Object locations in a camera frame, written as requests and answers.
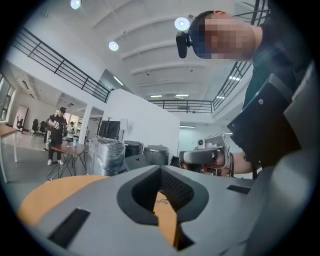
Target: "gray floor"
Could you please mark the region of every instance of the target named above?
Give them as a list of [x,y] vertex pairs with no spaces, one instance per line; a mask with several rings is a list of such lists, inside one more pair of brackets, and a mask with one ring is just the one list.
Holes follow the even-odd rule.
[[[2,172],[0,174],[0,184],[11,203],[14,212],[18,211],[20,204],[32,190],[47,181],[46,176],[50,174],[55,167],[54,164],[51,166],[47,165],[48,152],[46,151],[31,150],[23,147],[17,147],[16,151],[18,163],[15,163],[14,147],[8,144],[2,145],[2,159],[8,183],[4,182]],[[73,175],[71,161],[68,166]],[[80,159],[76,161],[75,166],[77,175],[86,175],[86,170]],[[57,171],[58,167],[54,169],[54,172],[49,178]],[[66,168],[62,177],[68,176],[70,176],[70,173]]]

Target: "floor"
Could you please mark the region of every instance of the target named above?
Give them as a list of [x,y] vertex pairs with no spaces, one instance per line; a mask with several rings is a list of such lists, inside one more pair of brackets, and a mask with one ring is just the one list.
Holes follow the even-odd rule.
[[[13,146],[15,143],[13,136],[5,137],[2,142],[4,144],[8,144]],[[30,150],[37,150],[37,151],[43,151],[46,147],[46,144],[44,143],[44,137],[43,136],[32,136],[29,132],[24,131],[23,134],[20,132],[16,135],[16,146],[19,148],[26,148]]]
[[[22,140],[28,141],[26,138],[27,134],[20,134],[19,137]],[[33,149],[17,147],[17,160],[14,160],[14,147],[8,144],[2,144],[2,159],[5,170],[5,175],[8,183],[4,182],[2,173],[0,173],[0,184],[7,195],[7,198],[12,206],[12,209],[16,213],[19,209],[20,204],[25,197],[35,188],[44,184],[47,181],[47,176],[52,172],[55,165],[47,165],[48,152],[41,151],[44,147],[43,137],[32,137],[32,141],[38,141],[34,147],[31,147],[32,142],[26,142],[25,145],[30,145]],[[76,161],[76,174],[86,175],[87,172],[78,159]],[[62,177],[70,176],[68,169],[65,170]]]

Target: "gray bin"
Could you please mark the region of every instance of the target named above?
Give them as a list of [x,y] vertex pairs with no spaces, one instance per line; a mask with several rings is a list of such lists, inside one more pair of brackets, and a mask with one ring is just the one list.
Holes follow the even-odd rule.
[[139,141],[125,140],[125,158],[142,154],[144,145]]
[[162,145],[148,145],[144,148],[143,154],[151,165],[169,164],[169,149]]

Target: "wooden desk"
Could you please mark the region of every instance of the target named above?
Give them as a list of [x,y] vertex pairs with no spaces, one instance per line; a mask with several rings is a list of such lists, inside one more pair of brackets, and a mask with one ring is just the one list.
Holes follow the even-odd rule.
[[3,174],[3,179],[4,182],[7,183],[7,177],[6,177],[6,173],[5,173],[5,169],[4,169],[4,162],[2,160],[2,139],[5,137],[8,137],[10,135],[14,136],[14,161],[17,163],[17,132],[18,130],[3,124],[0,124],[0,165],[1,165],[1,169],[2,169],[2,174]]
[[[17,212],[18,218],[28,224],[35,226],[40,219],[55,206],[60,204],[75,192],[86,185],[106,179],[108,176],[81,175],[64,177],[45,183],[34,189],[22,202]],[[165,199],[161,193],[157,194],[156,200]],[[155,215],[158,217],[159,229],[162,234],[173,245],[176,235],[177,215],[168,204],[156,202],[154,205]]]
[[61,154],[63,156],[63,159],[64,159],[64,167],[61,170],[61,175],[60,175],[60,171],[58,171],[58,178],[59,178],[59,175],[60,175],[60,178],[61,178],[62,174],[64,173],[64,171],[66,169],[66,167],[68,168],[68,171],[71,174],[71,171],[70,171],[69,166],[68,166],[68,163],[70,162],[70,160],[71,160],[71,168],[73,168],[73,173],[74,173],[75,176],[77,175],[76,174],[76,165],[75,165],[75,163],[76,163],[76,160],[78,158],[80,158],[85,170],[87,170],[86,156],[85,156],[84,153],[88,148],[89,148],[88,145],[84,145],[84,144],[80,144],[80,143],[78,143],[76,146],[73,146],[72,142],[68,142],[68,143],[64,143],[64,144],[61,144],[61,145],[53,146],[52,149],[54,151],[61,152]]

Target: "plastic wrap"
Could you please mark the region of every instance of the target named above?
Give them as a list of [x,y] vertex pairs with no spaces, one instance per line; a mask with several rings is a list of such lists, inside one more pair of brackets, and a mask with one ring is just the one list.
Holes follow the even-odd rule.
[[114,176],[125,170],[126,146],[110,138],[92,138],[89,141],[88,175]]

